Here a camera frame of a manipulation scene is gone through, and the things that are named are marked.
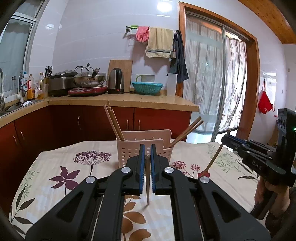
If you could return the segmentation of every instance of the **electric kettle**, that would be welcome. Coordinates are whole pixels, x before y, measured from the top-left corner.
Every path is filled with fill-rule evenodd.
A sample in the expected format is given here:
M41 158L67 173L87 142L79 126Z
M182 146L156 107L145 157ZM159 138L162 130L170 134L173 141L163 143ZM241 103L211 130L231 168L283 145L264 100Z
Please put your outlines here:
M114 68L108 78L108 93L109 94L123 94L124 93L124 79L122 70Z

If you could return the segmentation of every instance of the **teal colander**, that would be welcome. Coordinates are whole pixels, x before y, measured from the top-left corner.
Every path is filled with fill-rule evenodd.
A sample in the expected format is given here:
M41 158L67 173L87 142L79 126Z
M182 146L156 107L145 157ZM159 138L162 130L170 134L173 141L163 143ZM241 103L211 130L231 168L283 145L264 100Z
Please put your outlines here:
M163 87L162 83L152 82L132 82L132 85L137 93L144 95L154 95L160 92Z

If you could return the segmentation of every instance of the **white tiled wall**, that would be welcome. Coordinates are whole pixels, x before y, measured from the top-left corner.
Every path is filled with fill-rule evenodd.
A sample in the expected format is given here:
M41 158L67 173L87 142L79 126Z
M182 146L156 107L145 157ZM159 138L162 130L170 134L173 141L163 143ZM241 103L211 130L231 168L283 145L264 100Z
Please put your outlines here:
M69 0L54 49L53 71L90 63L107 72L110 59L133 59L133 74L156 74L166 83L169 60L144 56L145 45L129 39L125 26L159 26L178 29L178 6L157 9L159 1Z
M287 65L287 96L286 108L293 111L296 109L296 45L284 44Z
M161 12L160 2L172 10ZM275 106L284 107L286 70L281 42L270 28L237 0L185 0L230 19L258 39L260 88L263 72L276 72ZM69 0L58 31L53 55L53 72L74 69L90 63L107 72L110 59L133 59L133 74L155 74L156 82L166 83L169 62L145 57L145 46L125 36L125 26L158 26L178 29L177 0ZM272 135L275 112L266 115L257 110L250 138L266 142Z
M46 66L52 65L54 45L62 15L68 0L50 0L41 16L33 40L29 73L39 78Z

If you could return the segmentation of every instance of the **red bag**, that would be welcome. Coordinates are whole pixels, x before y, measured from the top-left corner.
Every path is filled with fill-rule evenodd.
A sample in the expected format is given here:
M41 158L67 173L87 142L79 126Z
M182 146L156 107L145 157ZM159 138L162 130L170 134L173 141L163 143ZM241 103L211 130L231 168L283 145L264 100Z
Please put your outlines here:
M270 100L268 99L268 96L266 94L265 80L263 82L263 91L262 91L262 96L258 103L258 108L259 108L259 111L262 112L263 114L266 114L270 110L272 111L275 110L274 105L270 103Z

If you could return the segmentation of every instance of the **red cabinet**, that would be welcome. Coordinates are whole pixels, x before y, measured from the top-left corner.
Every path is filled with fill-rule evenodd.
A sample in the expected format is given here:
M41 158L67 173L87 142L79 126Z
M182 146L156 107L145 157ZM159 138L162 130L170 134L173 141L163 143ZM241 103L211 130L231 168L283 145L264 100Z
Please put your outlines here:
M103 106L49 106L59 147L115 140ZM112 107L122 131L133 130L133 108Z
M133 130L133 108L112 107L122 131ZM115 140L103 106L81 106L80 126L85 141Z
M0 129L0 146L0 206L8 217L15 193L28 170L27 156L13 122Z
M48 107L15 120L15 129L22 146L28 153L31 164L40 152L58 148L52 115Z
M84 140L81 128L82 106L49 106L58 147L65 147Z
M190 117L187 111L135 108L134 130L170 129L176 138L189 126Z

